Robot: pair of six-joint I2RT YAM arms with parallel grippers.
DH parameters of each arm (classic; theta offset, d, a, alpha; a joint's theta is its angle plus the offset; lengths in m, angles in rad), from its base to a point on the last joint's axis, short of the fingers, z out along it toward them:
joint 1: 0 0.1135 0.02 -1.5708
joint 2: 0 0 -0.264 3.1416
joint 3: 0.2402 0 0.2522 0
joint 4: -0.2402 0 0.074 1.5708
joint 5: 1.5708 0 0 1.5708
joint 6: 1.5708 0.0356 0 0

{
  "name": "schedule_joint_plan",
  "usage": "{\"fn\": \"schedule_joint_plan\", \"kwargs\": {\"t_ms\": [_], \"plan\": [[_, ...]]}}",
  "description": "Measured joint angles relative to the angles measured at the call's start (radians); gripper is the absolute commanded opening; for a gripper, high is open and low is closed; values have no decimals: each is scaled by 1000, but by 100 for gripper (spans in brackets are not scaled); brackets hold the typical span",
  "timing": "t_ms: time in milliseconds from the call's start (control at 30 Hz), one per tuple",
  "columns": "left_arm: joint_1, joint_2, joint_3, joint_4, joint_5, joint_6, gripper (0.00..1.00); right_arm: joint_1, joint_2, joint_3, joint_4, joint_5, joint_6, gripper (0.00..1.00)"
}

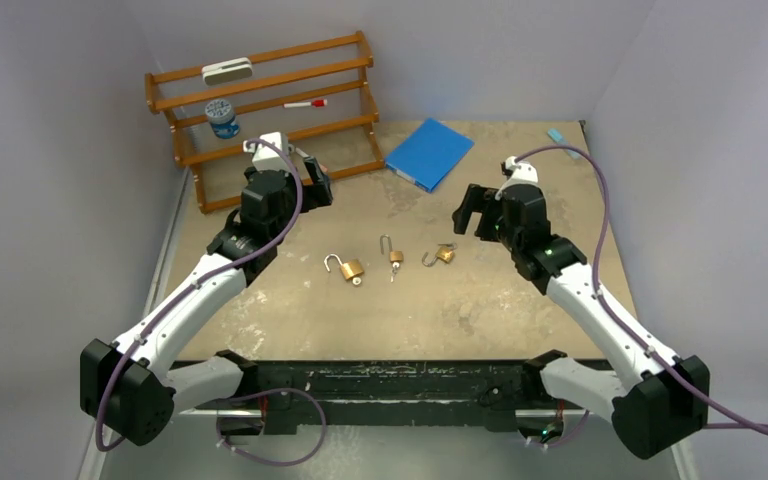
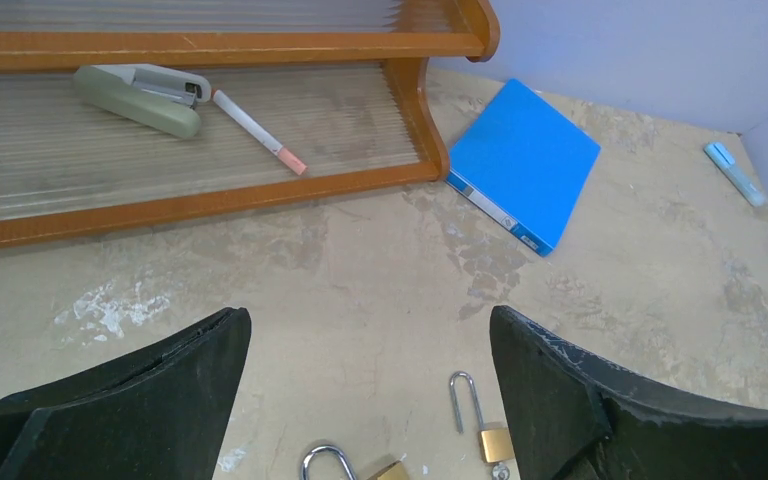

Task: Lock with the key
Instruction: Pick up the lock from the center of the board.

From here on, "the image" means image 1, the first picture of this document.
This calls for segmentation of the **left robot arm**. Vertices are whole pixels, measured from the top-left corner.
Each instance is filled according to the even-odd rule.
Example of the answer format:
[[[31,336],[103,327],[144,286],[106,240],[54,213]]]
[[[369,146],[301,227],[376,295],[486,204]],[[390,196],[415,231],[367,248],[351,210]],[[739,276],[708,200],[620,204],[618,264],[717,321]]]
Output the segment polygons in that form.
[[[97,450],[128,441],[154,440],[182,410],[222,398],[244,409],[257,399],[258,382],[227,356],[216,355],[183,373],[173,372],[179,353],[230,300],[254,283],[278,247],[310,210],[332,204],[328,175],[306,155],[311,182],[284,158],[255,161],[246,172],[241,205],[233,210],[173,293],[134,327],[105,343],[89,342],[80,354],[80,407],[95,420]]]

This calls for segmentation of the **large brass padlock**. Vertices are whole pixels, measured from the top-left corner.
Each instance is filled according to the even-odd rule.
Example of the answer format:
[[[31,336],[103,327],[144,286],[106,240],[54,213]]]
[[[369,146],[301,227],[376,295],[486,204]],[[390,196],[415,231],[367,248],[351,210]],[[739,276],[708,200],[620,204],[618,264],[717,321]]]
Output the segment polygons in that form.
[[[325,256],[323,263],[327,272],[331,272],[331,266],[336,265],[347,283],[355,287],[362,284],[365,270],[359,260],[344,262],[337,254],[331,253]]]

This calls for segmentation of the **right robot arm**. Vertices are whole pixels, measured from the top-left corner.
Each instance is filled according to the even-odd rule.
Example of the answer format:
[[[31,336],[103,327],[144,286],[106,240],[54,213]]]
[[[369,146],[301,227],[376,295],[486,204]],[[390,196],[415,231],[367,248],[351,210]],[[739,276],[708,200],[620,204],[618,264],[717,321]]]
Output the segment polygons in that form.
[[[569,357],[549,360],[521,381],[529,404],[570,401],[609,421],[640,459],[707,425],[709,408],[691,391],[709,391],[707,365],[696,356],[682,358],[656,340],[594,279],[585,255],[552,232],[539,187],[497,190],[471,184],[452,214],[454,232],[464,233],[473,214],[480,216],[476,237],[503,245],[517,273],[560,306],[611,366],[599,371]]]

